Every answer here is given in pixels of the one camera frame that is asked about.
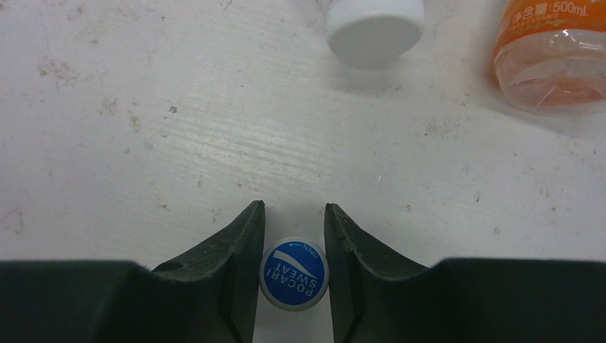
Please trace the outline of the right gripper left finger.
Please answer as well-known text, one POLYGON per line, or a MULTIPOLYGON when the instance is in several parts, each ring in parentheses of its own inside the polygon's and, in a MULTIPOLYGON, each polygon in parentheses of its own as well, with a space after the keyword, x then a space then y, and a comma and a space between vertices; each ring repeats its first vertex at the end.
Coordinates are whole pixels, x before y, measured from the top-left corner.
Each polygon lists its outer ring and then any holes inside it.
POLYGON ((186 252, 132 261, 1 263, 3 342, 251 342, 265 208, 252 202, 186 252))

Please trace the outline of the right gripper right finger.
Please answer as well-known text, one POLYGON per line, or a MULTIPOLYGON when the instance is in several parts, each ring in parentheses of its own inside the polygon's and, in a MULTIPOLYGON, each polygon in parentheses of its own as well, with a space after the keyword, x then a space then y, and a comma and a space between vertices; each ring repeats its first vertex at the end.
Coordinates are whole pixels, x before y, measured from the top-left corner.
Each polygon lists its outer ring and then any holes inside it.
POLYGON ((605 264, 444 259, 425 267, 324 215, 336 342, 603 342, 605 264))

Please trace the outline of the large clear bottle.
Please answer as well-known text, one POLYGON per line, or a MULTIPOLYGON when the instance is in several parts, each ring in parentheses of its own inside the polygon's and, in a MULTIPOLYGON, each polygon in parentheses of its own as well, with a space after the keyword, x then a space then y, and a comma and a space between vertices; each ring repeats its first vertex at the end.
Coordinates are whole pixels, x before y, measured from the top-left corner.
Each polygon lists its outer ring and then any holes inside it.
POLYGON ((422 0, 322 2, 327 45, 350 66, 382 64, 409 51, 424 32, 422 0))

